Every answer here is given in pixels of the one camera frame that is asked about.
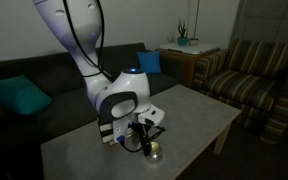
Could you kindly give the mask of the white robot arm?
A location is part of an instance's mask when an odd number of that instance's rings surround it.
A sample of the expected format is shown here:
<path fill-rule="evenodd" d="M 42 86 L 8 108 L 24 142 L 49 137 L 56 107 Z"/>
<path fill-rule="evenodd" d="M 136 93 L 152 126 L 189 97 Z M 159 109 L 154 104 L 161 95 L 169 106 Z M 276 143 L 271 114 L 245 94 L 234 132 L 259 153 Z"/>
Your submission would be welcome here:
<path fill-rule="evenodd" d="M 114 141 L 125 143 L 129 125 L 151 109 L 148 78 L 128 68 L 115 81 L 101 67 L 97 46 L 104 39 L 99 0 L 32 0 L 57 40 L 73 57 L 85 81 L 87 97 L 98 114 L 113 124 Z"/>

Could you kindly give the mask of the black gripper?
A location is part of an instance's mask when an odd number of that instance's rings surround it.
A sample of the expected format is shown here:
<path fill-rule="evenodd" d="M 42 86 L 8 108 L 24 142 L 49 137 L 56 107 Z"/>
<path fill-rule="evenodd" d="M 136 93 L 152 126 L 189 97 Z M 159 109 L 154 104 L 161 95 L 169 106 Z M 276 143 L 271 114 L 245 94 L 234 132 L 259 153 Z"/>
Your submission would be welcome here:
<path fill-rule="evenodd" d="M 148 131 L 151 129 L 149 125 L 135 124 L 131 125 L 131 128 L 140 136 L 140 142 L 143 148 L 145 156 L 148 156 L 151 152 L 151 141 L 148 137 Z"/>

